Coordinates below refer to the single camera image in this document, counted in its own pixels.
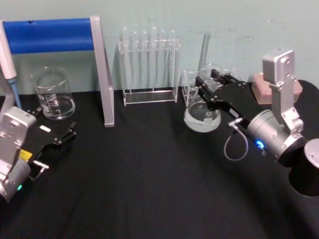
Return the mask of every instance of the pink block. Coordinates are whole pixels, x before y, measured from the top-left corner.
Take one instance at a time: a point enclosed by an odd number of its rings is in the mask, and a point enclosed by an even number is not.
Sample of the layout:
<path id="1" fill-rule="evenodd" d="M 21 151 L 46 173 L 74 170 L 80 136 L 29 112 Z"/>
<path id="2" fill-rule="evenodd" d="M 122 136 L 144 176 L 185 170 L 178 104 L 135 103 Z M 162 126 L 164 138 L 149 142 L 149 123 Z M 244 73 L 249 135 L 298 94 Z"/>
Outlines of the pink block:
<path id="1" fill-rule="evenodd" d="M 252 91 L 256 97 L 258 104 L 266 105 L 271 104 L 272 91 L 269 87 L 269 82 L 264 80 L 263 73 L 257 73 L 254 75 L 254 81 L 252 85 Z M 294 85 L 294 101 L 298 100 L 300 93 L 303 91 L 299 81 L 295 82 Z"/>

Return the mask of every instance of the blue padded bar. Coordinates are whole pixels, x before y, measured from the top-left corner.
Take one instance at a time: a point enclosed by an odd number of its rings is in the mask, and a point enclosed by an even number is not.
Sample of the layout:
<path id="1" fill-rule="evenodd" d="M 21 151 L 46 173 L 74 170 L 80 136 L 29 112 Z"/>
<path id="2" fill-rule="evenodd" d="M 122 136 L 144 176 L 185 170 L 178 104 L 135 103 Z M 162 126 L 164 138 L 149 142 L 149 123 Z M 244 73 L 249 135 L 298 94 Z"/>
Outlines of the blue padded bar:
<path id="1" fill-rule="evenodd" d="M 94 50 L 89 18 L 7 21 L 12 54 Z"/>

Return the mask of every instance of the black table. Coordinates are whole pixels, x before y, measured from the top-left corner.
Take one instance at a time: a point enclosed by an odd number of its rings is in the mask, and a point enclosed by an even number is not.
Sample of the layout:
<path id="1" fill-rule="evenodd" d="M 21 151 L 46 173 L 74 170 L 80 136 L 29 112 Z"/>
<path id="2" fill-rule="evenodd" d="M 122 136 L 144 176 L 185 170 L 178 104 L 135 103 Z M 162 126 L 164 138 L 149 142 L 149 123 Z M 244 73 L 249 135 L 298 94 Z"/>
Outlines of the black table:
<path id="1" fill-rule="evenodd" d="M 319 91 L 301 84 L 296 108 L 311 139 L 319 136 Z M 228 115 L 215 132 L 196 133 L 183 122 L 181 98 L 125 107 L 116 92 L 116 126 L 104 128 L 98 95 L 74 93 L 70 119 L 38 120 L 56 131 L 77 120 L 78 135 L 46 152 L 50 170 L 1 209 L 0 238 L 319 238 L 319 198 L 294 191 L 288 168 L 252 144 L 244 160 L 225 159 Z M 21 101 L 37 106 L 35 96 Z M 243 150 L 232 140 L 230 155 Z"/>

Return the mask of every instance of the beaker with water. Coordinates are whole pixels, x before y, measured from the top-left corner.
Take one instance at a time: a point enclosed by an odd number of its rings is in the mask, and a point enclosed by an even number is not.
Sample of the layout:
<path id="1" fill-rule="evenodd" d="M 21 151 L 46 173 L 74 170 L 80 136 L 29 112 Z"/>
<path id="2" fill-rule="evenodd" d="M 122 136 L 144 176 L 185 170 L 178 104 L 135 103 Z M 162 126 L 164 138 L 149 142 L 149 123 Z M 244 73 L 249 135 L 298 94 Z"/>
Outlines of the beaker with water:
<path id="1" fill-rule="evenodd" d="M 198 76 L 205 82 L 210 91 L 214 92 L 220 85 L 216 78 L 211 77 L 212 70 L 221 72 L 215 64 L 205 64 L 199 69 Z M 210 132 L 218 128 L 221 122 L 220 111 L 211 111 L 206 102 L 198 95 L 198 89 L 192 97 L 184 113 L 186 125 L 197 132 Z"/>
<path id="2" fill-rule="evenodd" d="M 34 72 L 30 79 L 44 116 L 50 120 L 62 120 L 73 114 L 75 104 L 63 67 L 44 67 Z"/>

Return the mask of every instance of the blue led light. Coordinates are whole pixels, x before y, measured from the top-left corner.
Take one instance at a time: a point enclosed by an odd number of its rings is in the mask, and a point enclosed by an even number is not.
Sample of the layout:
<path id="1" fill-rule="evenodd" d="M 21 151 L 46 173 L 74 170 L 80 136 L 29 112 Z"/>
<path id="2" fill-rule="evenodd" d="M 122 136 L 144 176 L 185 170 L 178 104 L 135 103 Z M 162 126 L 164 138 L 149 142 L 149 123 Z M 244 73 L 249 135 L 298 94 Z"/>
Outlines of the blue led light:
<path id="1" fill-rule="evenodd" d="M 264 149 L 264 148 L 265 148 L 264 143 L 263 143 L 262 141 L 260 141 L 260 140 L 257 140 L 257 141 L 256 141 L 256 145 L 257 145 L 257 147 L 260 148 L 260 149 Z"/>

